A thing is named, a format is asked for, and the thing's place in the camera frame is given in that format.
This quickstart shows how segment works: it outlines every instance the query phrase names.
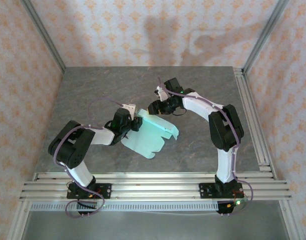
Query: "floral wallpaper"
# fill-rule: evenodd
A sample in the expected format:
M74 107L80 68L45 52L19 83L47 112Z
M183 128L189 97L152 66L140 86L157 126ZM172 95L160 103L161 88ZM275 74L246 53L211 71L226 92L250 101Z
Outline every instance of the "floral wallpaper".
M249 74L280 178L306 235L306 0L290 1Z
M243 67L277 0L32 0L73 66Z
M0 0L0 240L31 180L62 73L19 0Z

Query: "metal enclosure frame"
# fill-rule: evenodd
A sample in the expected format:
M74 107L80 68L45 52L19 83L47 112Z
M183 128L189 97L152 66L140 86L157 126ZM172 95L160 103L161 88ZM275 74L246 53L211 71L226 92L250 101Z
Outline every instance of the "metal enclosure frame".
M32 3L30 0L21 0L21 2L31 16L60 69L64 72L66 66ZM247 72L264 46L265 41L288 2L289 0L278 1L244 68L234 69L260 168L259 172L243 172L239 173L238 176L240 179L247 179L254 186L254 200L279 201L290 239L300 240L304 238L304 234L295 214L289 186L286 181L278 180L267 142L260 127L260 120L247 79ZM204 203L205 201L199 197L198 183L214 181L214 175L214 173L204 172L108 173L95 174L95 177L99 182L109 181L113 184L112 197L108 202L118 206L125 201L130 204L138 202L157 204L160 201L169 203ZM66 202L66 183L68 180L69 178L65 173L35 173L32 181L25 182L7 239L21 239L29 211L32 209L32 206L36 206L36 203ZM245 192L249 194L249 188L246 186Z

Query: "marble tabletop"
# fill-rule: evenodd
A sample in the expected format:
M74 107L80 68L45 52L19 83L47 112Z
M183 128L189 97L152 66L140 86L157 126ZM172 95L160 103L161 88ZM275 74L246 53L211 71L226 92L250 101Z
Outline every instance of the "marble tabletop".
M69 67L61 83L52 117L36 166L37 173L62 172L47 153L48 145L70 120L89 124L88 104L97 97L111 97L122 104L147 109L156 100L157 77L162 81L177 78L181 86L194 89L212 102L235 106L245 136L237 154L238 172L258 171L258 162L247 125L232 67L156 66L156 67ZM118 105L98 101L90 107L94 121L104 125L112 120ZM183 116L162 115L179 130L178 140L165 140L162 150L152 159L133 152L122 143L114 146L91 145L85 163L92 173L143 172L216 172L217 150L208 123L187 111Z

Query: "light blue cloth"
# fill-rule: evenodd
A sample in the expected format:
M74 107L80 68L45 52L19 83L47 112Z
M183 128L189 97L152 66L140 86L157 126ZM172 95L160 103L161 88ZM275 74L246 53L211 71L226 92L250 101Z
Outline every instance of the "light blue cloth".
M143 124L139 131L129 131L128 138L123 138L124 146L141 154L147 159L152 159L155 152L159 152L165 144L163 138L171 136L177 140L178 129L170 122L156 116L149 115L146 110L139 110L137 116L143 117Z

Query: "gray floor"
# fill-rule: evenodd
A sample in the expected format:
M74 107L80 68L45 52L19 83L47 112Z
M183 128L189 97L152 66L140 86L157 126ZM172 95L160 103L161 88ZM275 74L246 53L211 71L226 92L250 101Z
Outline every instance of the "gray floor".
M222 105L236 107L245 136L237 155L237 171L258 171L258 162L232 67L69 67L63 78L46 134L36 172L61 172L47 147L70 120L88 124L87 105L97 97L111 97L120 103L146 109L156 100L157 77L162 81L176 77L183 88L192 88L201 96ZM98 123L112 120L118 106L96 102L91 113ZM126 148L92 145L85 157L93 173L117 172L215 172L217 150L213 146L208 123L193 112L183 116L162 116L179 129L178 140L165 140L153 159L146 159Z
M254 201L230 217L217 213L99 212L71 219L30 212L23 240L287 240L278 201Z

